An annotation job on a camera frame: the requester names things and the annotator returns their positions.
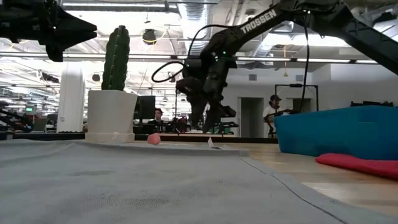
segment computer screen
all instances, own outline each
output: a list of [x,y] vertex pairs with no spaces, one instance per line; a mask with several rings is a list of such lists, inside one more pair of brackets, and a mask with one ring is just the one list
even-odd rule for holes
[[134,110],[134,119],[139,119],[139,108],[142,104],[142,118],[155,118],[155,96],[138,96],[136,109]]

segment wooden floor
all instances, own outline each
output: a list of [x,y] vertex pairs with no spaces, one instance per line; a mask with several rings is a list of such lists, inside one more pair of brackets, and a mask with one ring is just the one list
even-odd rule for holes
[[[163,142],[162,144],[199,144]],[[344,203],[398,216],[398,182],[339,169],[315,162],[314,157],[285,154],[277,144],[216,144],[248,149],[250,156],[267,167],[290,174],[301,183]]]

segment white column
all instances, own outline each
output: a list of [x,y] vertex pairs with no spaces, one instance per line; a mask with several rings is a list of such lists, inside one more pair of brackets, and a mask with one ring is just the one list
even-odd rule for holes
[[82,62],[65,62],[61,76],[57,132],[83,131],[85,76]]

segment pink ball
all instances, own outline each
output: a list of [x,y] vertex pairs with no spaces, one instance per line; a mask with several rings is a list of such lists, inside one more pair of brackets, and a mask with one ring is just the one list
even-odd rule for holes
[[148,143],[149,144],[159,144],[160,143],[160,135],[155,133],[148,136]]

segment gray cloth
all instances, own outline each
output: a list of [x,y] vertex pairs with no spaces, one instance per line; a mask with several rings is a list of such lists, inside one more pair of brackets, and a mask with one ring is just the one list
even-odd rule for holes
[[0,142],[0,223],[389,224],[205,146]]

